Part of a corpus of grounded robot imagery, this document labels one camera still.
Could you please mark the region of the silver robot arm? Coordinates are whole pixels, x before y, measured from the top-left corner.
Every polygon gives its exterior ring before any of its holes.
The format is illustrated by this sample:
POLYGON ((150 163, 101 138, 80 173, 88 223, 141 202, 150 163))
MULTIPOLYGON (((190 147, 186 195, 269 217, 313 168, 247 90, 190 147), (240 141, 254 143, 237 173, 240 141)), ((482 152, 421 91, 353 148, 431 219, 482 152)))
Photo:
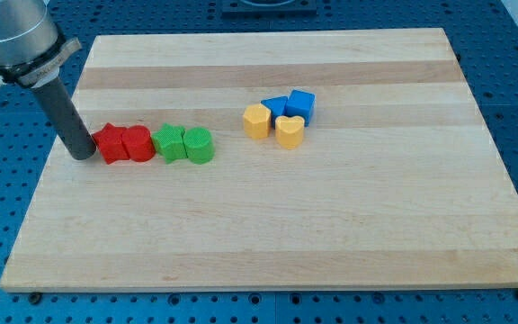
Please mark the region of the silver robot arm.
POLYGON ((41 87, 81 49, 67 39, 45 0, 0 0, 0 80, 23 88, 41 87))

